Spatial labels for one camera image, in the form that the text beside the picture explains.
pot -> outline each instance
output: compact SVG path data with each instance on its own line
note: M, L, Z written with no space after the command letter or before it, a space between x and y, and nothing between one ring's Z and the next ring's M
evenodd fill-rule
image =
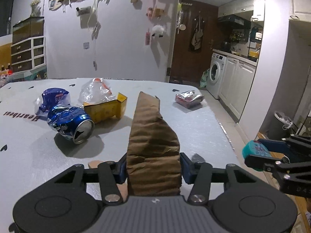
M222 51L230 52L231 44L229 42L223 41L220 45Z

white table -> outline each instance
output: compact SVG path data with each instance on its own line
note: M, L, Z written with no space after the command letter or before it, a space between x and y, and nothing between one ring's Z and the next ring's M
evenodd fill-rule
M47 88L64 88L70 92L72 105L83 84L89 78L67 80L42 80L9 83L0 89L0 148L7 144L7 150L0 152L0 232L9 232L13 222L12 209L15 202L45 181L69 168L92 160L118 161L127 150L131 122L140 91L157 96L161 101L160 112L164 120L178 135L181 152L189 158L194 153L217 168L226 164L239 165L236 155L223 129L207 103L202 108L188 110L175 103L173 89L180 92L196 90L192 86L151 81L108 80L113 93L128 97L124 117L119 121L97 124L87 142L74 145L53 131L45 121L32 121L33 101ZM29 114L27 118L3 115L10 111ZM192 185L183 181L181 194L186 198ZM90 184L87 192L100 199L96 184ZM210 199L223 192L221 183L213 184Z

washing machine door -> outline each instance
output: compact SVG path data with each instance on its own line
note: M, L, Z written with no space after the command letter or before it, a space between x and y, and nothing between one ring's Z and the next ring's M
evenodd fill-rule
M216 83L219 79L221 72L221 66L217 61L214 61L212 63L212 66L210 67L210 82L211 83Z

cabinet handle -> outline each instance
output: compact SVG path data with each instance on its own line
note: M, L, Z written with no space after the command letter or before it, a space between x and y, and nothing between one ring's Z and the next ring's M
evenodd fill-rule
M297 16L290 16L290 18L293 20L300 20L299 17L297 17Z

white fluffy sheep toy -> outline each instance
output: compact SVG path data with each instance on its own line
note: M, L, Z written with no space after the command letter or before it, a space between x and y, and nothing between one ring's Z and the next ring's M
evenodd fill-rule
M164 27L162 25L156 25L151 30L151 35L153 37L154 36L163 37L163 33L164 33Z

